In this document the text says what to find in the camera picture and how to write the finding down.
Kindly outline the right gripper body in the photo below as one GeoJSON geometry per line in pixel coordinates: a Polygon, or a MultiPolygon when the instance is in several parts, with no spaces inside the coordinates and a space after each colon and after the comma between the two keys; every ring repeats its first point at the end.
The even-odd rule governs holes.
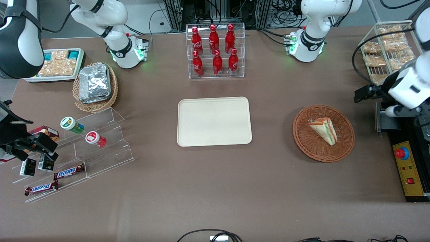
{"type": "Polygon", "coordinates": [[[33,123],[33,121],[21,119],[19,116],[1,112],[1,157],[7,154],[12,155],[12,143],[15,143],[16,140],[26,139],[30,136],[27,132],[27,124],[33,123]]]}

